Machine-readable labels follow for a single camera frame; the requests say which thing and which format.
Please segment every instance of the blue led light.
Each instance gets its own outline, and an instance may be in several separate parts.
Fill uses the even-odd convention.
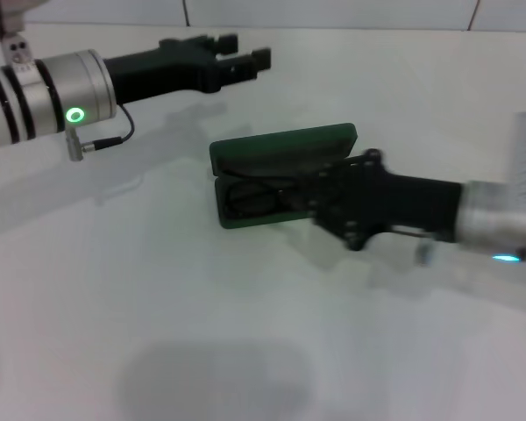
[[[517,263],[520,261],[520,259],[516,256],[511,256],[509,254],[497,254],[493,256],[495,260],[502,260],[502,261],[512,261],[514,263]]]

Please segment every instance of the black stripe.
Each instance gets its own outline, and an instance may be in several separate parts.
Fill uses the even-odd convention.
[[[11,88],[14,89],[14,92],[18,97],[19,108],[21,110],[21,115],[24,118],[25,129],[27,130],[27,140],[35,139],[35,124],[33,123],[32,113],[29,110],[29,105],[27,104],[27,99],[25,98],[24,91],[21,89],[19,80],[10,66],[4,66],[2,71],[6,75]]]
[[[4,91],[4,86],[2,86],[2,83],[0,83],[0,105],[2,106],[4,116],[6,117],[8,128],[10,129],[11,143],[18,143],[18,126],[16,125],[16,119],[14,118],[14,113],[11,110],[10,101],[8,101],[8,97],[6,96],[6,92]]]
[[[62,111],[62,104],[60,103],[59,93],[54,87],[53,78],[51,77],[48,68],[46,68],[45,63],[42,60],[36,60],[35,65],[37,66],[37,70],[39,71],[39,73],[41,73],[41,77],[43,78],[43,82],[45,83],[46,88],[49,91],[49,96],[51,97],[51,102],[53,103],[57,132],[64,132],[64,112]]]

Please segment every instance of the silver cylindrical joint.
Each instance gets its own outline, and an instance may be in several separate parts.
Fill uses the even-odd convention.
[[[107,68],[93,50],[0,68],[0,146],[115,117]]]
[[[103,60],[92,50],[44,59],[66,124],[91,125],[115,117],[115,91]]]
[[[526,259],[526,211],[515,209],[509,197],[506,184],[467,184],[458,214],[460,245],[481,253]]]

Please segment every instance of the black cable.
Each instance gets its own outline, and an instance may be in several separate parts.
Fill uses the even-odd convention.
[[[185,15],[185,25],[191,26],[191,23],[189,22],[189,10],[187,7],[187,0],[182,0],[181,3],[183,5],[183,14]]]
[[[92,143],[94,145],[94,150],[101,151],[102,149],[107,149],[108,147],[121,145],[125,143],[128,139],[130,139],[132,135],[134,134],[135,126],[134,126],[134,120],[132,119],[131,113],[126,109],[124,105],[120,104],[119,107],[121,107],[121,110],[123,110],[124,114],[128,118],[129,123],[131,124],[131,130],[123,138],[121,136],[117,136],[116,138],[99,139],[99,140],[93,141]]]
[[[121,110],[123,110],[124,114],[129,119],[129,123],[131,124],[131,131],[129,132],[129,134],[127,134],[125,137],[123,137],[123,142],[126,142],[134,134],[134,129],[135,129],[135,127],[134,127],[134,120],[132,119],[131,113],[126,109],[126,107],[124,105],[120,104],[119,107],[121,107]]]
[[[471,31],[473,29],[473,24],[475,23],[475,18],[477,17],[477,12],[480,9],[481,0],[477,0],[477,3],[475,4],[475,9],[473,9],[472,18],[470,19],[470,24],[467,26],[467,30]]]

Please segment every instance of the white surface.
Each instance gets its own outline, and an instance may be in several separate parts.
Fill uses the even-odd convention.
[[[28,22],[185,25],[181,0],[49,0]]]
[[[193,30],[32,26],[36,54]],[[273,70],[129,106],[128,144],[0,150],[0,421],[526,419],[526,266],[308,221],[225,231],[214,140],[353,122],[399,173],[501,181],[526,34],[240,31]],[[82,131],[127,129],[123,116]]]
[[[473,29],[526,32],[526,0],[481,0]]]
[[[188,0],[192,26],[466,29],[475,0]]]

